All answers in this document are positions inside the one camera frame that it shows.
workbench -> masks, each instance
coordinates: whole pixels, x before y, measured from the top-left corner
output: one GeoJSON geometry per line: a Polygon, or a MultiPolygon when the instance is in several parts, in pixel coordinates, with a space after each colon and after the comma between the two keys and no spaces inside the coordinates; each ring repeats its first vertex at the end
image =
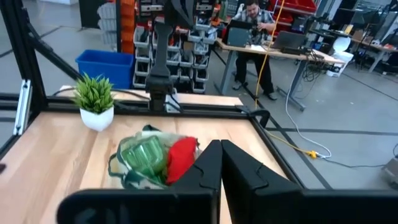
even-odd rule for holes
{"type": "MultiPolygon", "coordinates": [[[[144,91],[131,90],[142,96],[144,91]]],[[[72,90],[59,96],[73,96],[72,90]]],[[[178,94],[180,103],[242,105],[239,98],[178,94]]],[[[117,100],[142,100],[115,93],[117,100]]],[[[108,175],[108,159],[122,138],[150,124],[161,131],[198,138],[204,150],[214,139],[229,139],[282,177],[287,177],[250,121],[245,119],[176,118],[115,115],[103,132],[88,129],[78,113],[41,112],[2,159],[0,175],[1,223],[55,223],[59,203],[82,189],[120,189],[108,175]]],[[[231,223],[222,188],[220,223],[231,223]]]]}
{"type": "Polygon", "coordinates": [[[376,66],[378,65],[378,63],[383,59],[383,57],[385,56],[385,54],[388,53],[393,53],[393,52],[398,52],[397,49],[389,49],[386,48],[382,45],[377,45],[377,44],[371,44],[369,42],[366,41],[361,41],[361,40],[356,40],[354,38],[351,39],[353,42],[355,42],[355,44],[353,45],[353,47],[351,48],[351,53],[354,53],[356,51],[356,49],[358,48],[358,46],[360,44],[366,45],[366,46],[370,46],[376,50],[379,51],[377,57],[374,59],[373,64],[371,65],[371,67],[369,68],[368,72],[373,72],[374,68],[376,68],[376,66]]]}
{"type": "MultiPolygon", "coordinates": [[[[222,50],[229,51],[228,59],[226,61],[225,70],[224,70],[224,74],[223,74],[223,79],[221,80],[221,85],[218,86],[217,83],[214,83],[214,86],[216,87],[217,91],[220,94],[225,95],[227,88],[229,87],[229,81],[231,79],[232,71],[234,68],[234,62],[238,57],[236,52],[246,52],[246,53],[265,55],[267,53],[267,47],[260,46],[260,45],[247,45],[246,47],[233,47],[233,46],[224,44],[221,38],[218,38],[216,42],[221,47],[222,50]]],[[[320,55],[323,57],[323,59],[318,59],[318,61],[325,62],[325,63],[332,63],[332,64],[344,64],[345,63],[342,60],[335,59],[332,56],[329,56],[329,55],[319,52],[317,50],[313,50],[313,51],[317,55],[320,55]]],[[[298,63],[298,67],[297,67],[297,70],[294,75],[294,80],[292,82],[292,90],[290,91],[289,95],[287,94],[289,92],[289,90],[285,91],[285,90],[281,89],[279,86],[277,86],[277,91],[284,97],[288,97],[290,103],[293,103],[293,105],[297,106],[301,111],[304,111],[305,105],[303,105],[301,102],[297,101],[294,98],[294,94],[295,94],[297,85],[299,84],[299,81],[301,79],[301,74],[303,73],[304,68],[307,65],[307,62],[314,61],[314,59],[311,57],[308,57],[307,55],[285,54],[277,49],[269,49],[268,56],[269,57],[274,56],[274,57],[296,59],[296,60],[300,61],[298,63]]]]}

potted plant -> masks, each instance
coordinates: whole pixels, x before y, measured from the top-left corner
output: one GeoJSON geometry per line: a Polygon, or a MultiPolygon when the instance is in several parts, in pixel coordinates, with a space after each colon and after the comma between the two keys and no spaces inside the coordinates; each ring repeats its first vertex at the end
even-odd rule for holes
{"type": "Polygon", "coordinates": [[[80,108],[83,123],[96,131],[107,128],[113,120],[112,85],[108,78],[90,78],[86,73],[78,80],[73,99],[80,108]]]}

wooden tabletop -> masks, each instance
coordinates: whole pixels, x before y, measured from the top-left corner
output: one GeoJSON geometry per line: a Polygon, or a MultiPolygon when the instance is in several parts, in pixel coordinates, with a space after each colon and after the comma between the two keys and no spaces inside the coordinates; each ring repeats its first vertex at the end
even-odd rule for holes
{"type": "MultiPolygon", "coordinates": [[[[233,47],[223,43],[221,38],[217,38],[217,44],[223,50],[235,50],[238,52],[247,52],[247,53],[255,53],[255,54],[266,54],[266,46],[262,47],[260,45],[247,45],[246,47],[233,47]]],[[[337,63],[337,64],[344,64],[345,62],[339,59],[335,59],[332,56],[329,56],[325,53],[322,53],[317,50],[313,50],[317,55],[323,56],[323,60],[326,63],[337,63]]],[[[283,58],[290,58],[290,59],[297,59],[297,60],[313,60],[311,57],[307,57],[306,55],[292,55],[292,54],[285,54],[282,53],[280,50],[277,49],[270,49],[268,51],[268,55],[275,56],[275,57],[283,57],[283,58]]]]}
{"type": "MultiPolygon", "coordinates": [[[[118,98],[134,97],[118,93],[118,98]]],[[[221,105],[240,102],[225,96],[181,95],[180,99],[221,105]]],[[[168,133],[195,136],[202,150],[214,139],[229,139],[285,177],[246,120],[116,115],[110,127],[98,133],[88,129],[79,114],[43,112],[1,161],[7,165],[0,175],[1,223],[54,224],[57,207],[67,195],[81,189],[120,189],[120,180],[107,173],[109,156],[122,138],[135,135],[147,124],[168,133]]],[[[224,189],[220,217],[220,223],[231,223],[224,189]]]]}
{"type": "MultiPolygon", "coordinates": [[[[353,42],[361,43],[361,40],[357,40],[357,39],[354,39],[354,38],[352,38],[351,40],[352,40],[353,42]]],[[[375,49],[378,49],[378,50],[381,50],[381,51],[384,51],[384,52],[398,52],[398,49],[389,49],[389,48],[384,47],[384,46],[382,46],[382,45],[371,44],[371,43],[366,42],[366,41],[362,41],[361,44],[367,45],[367,46],[371,46],[371,47],[373,47],[373,48],[375,48],[375,49]]]]}

blue storage bin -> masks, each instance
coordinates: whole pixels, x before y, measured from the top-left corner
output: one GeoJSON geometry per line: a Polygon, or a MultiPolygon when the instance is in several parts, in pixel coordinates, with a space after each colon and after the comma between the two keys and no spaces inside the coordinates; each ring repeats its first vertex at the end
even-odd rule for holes
{"type": "Polygon", "coordinates": [[[129,89],[132,84],[134,56],[131,54],[85,50],[76,58],[76,63],[81,75],[87,73],[94,78],[102,75],[109,79],[113,88],[129,89]]]}

man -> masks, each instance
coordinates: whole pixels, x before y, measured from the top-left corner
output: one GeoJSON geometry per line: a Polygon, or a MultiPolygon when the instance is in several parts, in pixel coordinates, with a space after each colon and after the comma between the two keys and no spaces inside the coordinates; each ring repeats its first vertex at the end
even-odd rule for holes
{"type": "MultiPolygon", "coordinates": [[[[275,27],[275,22],[271,14],[259,7],[259,0],[246,0],[246,9],[237,13],[232,19],[256,23],[257,30],[251,33],[250,43],[260,45],[264,40],[268,32],[272,32],[275,27]]],[[[234,90],[238,90],[246,82],[246,64],[248,60],[253,60],[256,65],[257,74],[260,74],[262,63],[264,61],[265,55],[252,54],[246,52],[239,52],[238,59],[236,60],[236,76],[234,90]]],[[[271,68],[269,67],[269,57],[267,57],[266,63],[262,70],[262,75],[260,79],[260,86],[264,91],[263,94],[268,96],[270,100],[276,100],[276,94],[274,93],[274,87],[271,81],[271,68]]]]}

